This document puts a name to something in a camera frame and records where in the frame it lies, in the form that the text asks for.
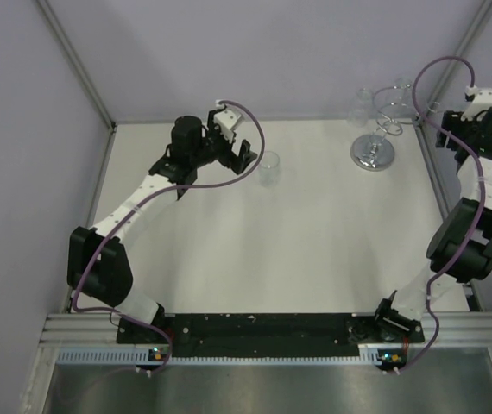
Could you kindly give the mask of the clear patterned wine glass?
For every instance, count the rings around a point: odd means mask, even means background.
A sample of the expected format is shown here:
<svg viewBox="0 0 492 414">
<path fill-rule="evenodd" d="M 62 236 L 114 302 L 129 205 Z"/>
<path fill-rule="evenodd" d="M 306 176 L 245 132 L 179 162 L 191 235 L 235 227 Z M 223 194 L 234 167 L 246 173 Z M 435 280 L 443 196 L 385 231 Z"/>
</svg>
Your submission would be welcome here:
<svg viewBox="0 0 492 414">
<path fill-rule="evenodd" d="M 277 185 L 281 177 L 281 157 L 274 151 L 266 151 L 256 168 L 260 185 Z"/>
</svg>

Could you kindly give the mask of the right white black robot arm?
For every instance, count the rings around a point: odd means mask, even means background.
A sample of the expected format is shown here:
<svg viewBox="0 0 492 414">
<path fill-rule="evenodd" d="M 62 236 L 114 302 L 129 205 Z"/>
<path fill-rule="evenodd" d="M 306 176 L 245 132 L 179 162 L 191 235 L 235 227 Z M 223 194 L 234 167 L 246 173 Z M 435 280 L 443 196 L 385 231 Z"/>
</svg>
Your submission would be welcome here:
<svg viewBox="0 0 492 414">
<path fill-rule="evenodd" d="M 431 239 L 428 265 L 380 302 L 372 328 L 385 342 L 413 336 L 428 305 L 492 270 L 492 106 L 468 116 L 446 111 L 436 146 L 455 154 L 460 198 Z"/>
</svg>

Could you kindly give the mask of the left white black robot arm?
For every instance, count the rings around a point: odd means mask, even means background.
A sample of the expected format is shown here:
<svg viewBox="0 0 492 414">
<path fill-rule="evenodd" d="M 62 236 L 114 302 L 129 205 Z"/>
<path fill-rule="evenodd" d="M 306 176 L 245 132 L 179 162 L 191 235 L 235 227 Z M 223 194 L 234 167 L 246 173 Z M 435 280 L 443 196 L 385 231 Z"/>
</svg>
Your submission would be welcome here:
<svg viewBox="0 0 492 414">
<path fill-rule="evenodd" d="M 131 195 L 92 227 L 71 233 L 67 283 L 74 291 L 74 311 L 83 310 L 79 297 L 86 295 L 99 301 L 96 311 L 116 311 L 137 320 L 136 332 L 145 341 L 163 337 L 164 310 L 136 286 L 138 268 L 129 251 L 157 216 L 197 187 L 201 167 L 218 162 L 238 178 L 253 172 L 258 155 L 250 143 L 242 141 L 239 151 L 233 151 L 242 122 L 243 115 L 227 106 L 210 111 L 205 121 L 177 118 L 163 155 Z"/>
</svg>

